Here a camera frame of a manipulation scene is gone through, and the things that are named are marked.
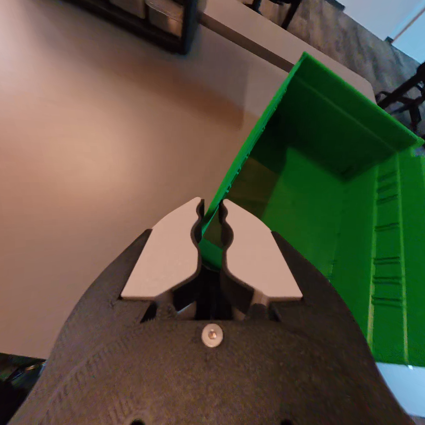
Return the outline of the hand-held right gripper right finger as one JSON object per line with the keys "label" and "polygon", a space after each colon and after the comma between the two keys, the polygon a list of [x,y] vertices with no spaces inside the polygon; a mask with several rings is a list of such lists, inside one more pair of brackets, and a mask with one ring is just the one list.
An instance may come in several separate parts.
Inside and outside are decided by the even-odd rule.
{"label": "hand-held right gripper right finger", "polygon": [[272,231],[256,216],[224,199],[221,284],[233,306],[300,301],[303,294]]}

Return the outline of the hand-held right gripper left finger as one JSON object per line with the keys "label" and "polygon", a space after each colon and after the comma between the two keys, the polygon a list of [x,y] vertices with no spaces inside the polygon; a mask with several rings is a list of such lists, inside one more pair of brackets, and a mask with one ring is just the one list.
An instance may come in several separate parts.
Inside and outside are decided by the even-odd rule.
{"label": "hand-held right gripper left finger", "polygon": [[164,216],[147,241],[120,298],[172,306],[179,319],[195,319],[201,292],[199,243],[205,201],[193,198]]}

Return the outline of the green plastic bin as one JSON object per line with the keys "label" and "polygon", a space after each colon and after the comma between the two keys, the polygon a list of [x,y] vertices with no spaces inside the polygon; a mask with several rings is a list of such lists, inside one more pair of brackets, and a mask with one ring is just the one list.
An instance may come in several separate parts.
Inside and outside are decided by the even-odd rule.
{"label": "green plastic bin", "polygon": [[303,52],[205,213],[203,259],[221,267],[228,198],[330,281],[377,362],[424,367],[423,144]]}

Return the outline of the black drawer cabinet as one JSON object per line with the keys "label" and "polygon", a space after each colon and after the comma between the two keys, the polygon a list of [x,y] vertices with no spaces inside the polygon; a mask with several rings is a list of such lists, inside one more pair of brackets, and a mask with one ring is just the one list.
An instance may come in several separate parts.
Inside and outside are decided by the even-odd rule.
{"label": "black drawer cabinet", "polygon": [[139,38],[149,41],[173,54],[186,55],[194,39],[198,26],[199,14],[205,5],[196,0],[175,0],[184,6],[183,31],[181,38],[169,34],[147,20],[138,18],[109,2],[110,0],[69,0],[67,3],[103,18],[121,29],[130,32]]}

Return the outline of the rows of clear cabinet drawers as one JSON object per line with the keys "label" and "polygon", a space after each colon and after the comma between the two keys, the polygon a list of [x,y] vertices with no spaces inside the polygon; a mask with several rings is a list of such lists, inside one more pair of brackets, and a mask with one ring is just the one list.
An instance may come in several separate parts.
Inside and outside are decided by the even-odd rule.
{"label": "rows of clear cabinet drawers", "polygon": [[181,38],[184,6],[172,0],[110,0],[114,6]]}

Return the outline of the black desk legs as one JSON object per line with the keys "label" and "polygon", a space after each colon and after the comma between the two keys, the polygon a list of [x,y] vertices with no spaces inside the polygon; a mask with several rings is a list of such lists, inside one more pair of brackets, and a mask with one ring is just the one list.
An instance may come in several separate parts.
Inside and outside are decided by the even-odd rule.
{"label": "black desk legs", "polygon": [[375,95],[378,106],[386,110],[391,105],[396,105],[389,111],[391,115],[400,115],[408,113],[410,122],[408,128],[416,135],[424,139],[424,134],[418,133],[418,126],[422,121],[420,106],[425,101],[425,63],[421,63],[416,73],[403,82],[392,92],[380,91]]}

